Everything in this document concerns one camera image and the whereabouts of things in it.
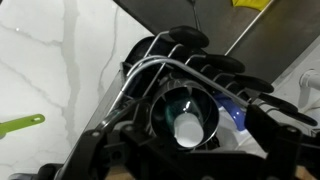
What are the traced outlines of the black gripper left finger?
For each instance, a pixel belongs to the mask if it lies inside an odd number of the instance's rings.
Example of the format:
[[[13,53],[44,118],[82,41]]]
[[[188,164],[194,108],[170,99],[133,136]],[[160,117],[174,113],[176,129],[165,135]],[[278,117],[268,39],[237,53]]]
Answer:
[[[152,180],[156,166],[147,152],[153,139],[146,130],[150,98],[129,100],[84,132],[55,180],[103,180],[114,166],[124,166],[138,180]]]

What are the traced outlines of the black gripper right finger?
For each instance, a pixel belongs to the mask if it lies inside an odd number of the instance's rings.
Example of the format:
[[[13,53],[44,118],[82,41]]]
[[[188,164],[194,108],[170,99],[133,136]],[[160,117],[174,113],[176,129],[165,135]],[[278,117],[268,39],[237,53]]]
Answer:
[[[293,180],[300,154],[301,131],[290,125],[279,125],[257,105],[247,107],[245,127],[267,153],[258,179]]]

